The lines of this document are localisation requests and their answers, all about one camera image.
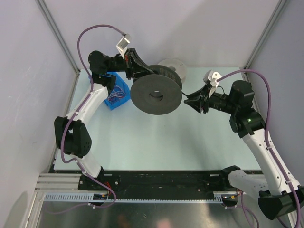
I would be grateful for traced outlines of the black filament spool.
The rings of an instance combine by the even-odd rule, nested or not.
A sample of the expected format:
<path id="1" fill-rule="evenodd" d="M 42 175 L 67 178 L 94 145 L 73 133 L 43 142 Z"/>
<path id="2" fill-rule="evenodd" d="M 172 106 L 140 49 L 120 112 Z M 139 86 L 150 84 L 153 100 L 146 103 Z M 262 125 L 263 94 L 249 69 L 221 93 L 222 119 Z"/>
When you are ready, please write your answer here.
<path id="1" fill-rule="evenodd" d="M 182 81 L 172 69 L 162 65 L 150 65 L 153 73 L 133 81 L 131 101 L 141 111 L 164 115 L 176 110 L 182 101 Z"/>

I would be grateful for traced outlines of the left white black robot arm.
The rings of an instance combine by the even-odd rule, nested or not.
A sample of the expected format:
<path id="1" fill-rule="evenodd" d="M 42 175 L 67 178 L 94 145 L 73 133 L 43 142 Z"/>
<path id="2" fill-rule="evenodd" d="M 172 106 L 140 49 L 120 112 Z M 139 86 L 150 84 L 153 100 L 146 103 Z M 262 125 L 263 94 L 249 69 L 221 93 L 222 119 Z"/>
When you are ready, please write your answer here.
<path id="1" fill-rule="evenodd" d="M 93 51 L 88 56 L 90 87 L 79 104 L 65 117 L 58 116 L 54 121 L 56 146 L 60 150 L 63 163 L 75 161 L 88 184 L 95 190 L 101 189 L 105 178 L 99 175 L 102 167 L 90 152 L 92 140 L 86 125 L 92 116 L 113 91 L 115 72 L 125 72 L 127 79 L 135 79 L 151 72 L 138 56 L 134 48 L 128 48 L 114 57 Z"/>

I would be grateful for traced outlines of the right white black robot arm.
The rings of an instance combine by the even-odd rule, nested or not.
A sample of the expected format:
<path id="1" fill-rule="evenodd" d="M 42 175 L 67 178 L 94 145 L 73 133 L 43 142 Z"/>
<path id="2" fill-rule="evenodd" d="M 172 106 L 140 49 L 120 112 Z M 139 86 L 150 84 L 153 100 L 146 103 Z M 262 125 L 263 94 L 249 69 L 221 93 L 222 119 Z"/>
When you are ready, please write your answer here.
<path id="1" fill-rule="evenodd" d="M 219 178 L 223 190 L 238 188 L 258 201 L 263 214 L 270 220 L 297 210 L 297 203 L 304 205 L 304 188 L 284 164 L 270 137 L 265 137 L 266 123 L 252 107 L 254 91 L 249 82 L 235 81 L 230 93 L 210 94 L 211 85 L 187 95 L 185 104 L 199 113 L 216 109 L 230 114 L 233 132 L 247 145 L 258 162 L 265 182 L 258 181 L 237 166 L 221 170 Z"/>

